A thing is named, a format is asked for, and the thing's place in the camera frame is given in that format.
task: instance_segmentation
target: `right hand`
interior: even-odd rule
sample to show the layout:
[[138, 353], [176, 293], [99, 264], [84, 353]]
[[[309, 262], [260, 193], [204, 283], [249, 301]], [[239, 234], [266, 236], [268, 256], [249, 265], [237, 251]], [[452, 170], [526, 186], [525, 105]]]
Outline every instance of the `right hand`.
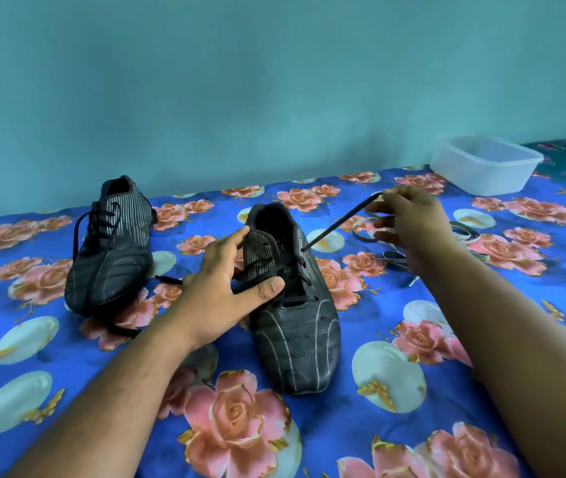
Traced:
[[415, 275], [422, 275], [427, 261], [440, 252], [460, 248], [440, 201], [423, 188], [386, 189], [382, 201], [371, 202], [365, 209], [390, 215], [378, 218], [374, 226], [394, 232], [377, 231], [374, 237], [404, 248], [407, 265]]

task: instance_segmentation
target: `left hand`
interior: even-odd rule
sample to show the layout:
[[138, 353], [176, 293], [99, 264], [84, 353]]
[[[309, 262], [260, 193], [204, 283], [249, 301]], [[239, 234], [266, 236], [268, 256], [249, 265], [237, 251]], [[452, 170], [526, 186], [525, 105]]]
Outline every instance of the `left hand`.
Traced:
[[167, 312], [169, 315], [163, 316], [178, 322], [176, 329], [185, 333], [192, 351], [220, 337], [259, 305], [276, 297], [285, 286], [282, 278], [272, 277], [237, 295], [232, 293], [230, 281], [235, 272], [237, 247], [249, 231], [244, 226], [227, 238], [210, 243], [199, 273], [183, 279], [183, 293]]

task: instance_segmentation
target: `hand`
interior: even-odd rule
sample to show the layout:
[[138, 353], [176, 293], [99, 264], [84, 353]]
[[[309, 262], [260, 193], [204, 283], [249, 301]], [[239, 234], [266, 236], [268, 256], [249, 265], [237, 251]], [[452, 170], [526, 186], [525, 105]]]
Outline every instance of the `hand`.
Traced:
[[276, 297], [285, 282], [273, 277], [237, 295], [230, 289], [239, 244], [250, 228], [244, 226], [227, 238], [210, 243], [199, 273], [183, 279], [183, 293], [162, 318], [177, 321], [192, 351], [221, 336], [255, 308]]
[[404, 248], [407, 265], [416, 275], [422, 274], [430, 258], [460, 248], [440, 201], [422, 188], [386, 189], [383, 200], [371, 202], [366, 210], [390, 215], [376, 219], [374, 226], [395, 232], [377, 231], [374, 236]]

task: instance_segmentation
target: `wall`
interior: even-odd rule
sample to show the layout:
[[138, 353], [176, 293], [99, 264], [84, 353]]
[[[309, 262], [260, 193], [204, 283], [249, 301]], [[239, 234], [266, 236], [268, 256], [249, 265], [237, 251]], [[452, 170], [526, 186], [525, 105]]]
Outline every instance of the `wall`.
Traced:
[[566, 137], [566, 0], [0, 0], [0, 215]]

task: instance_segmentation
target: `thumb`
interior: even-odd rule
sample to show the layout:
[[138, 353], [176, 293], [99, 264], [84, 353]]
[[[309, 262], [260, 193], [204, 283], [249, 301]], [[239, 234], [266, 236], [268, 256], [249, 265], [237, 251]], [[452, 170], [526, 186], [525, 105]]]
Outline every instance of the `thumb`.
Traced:
[[255, 287], [247, 289], [234, 296], [237, 313], [241, 316], [252, 312], [259, 305], [272, 300], [285, 287], [285, 281], [281, 277], [272, 277], [262, 281]]

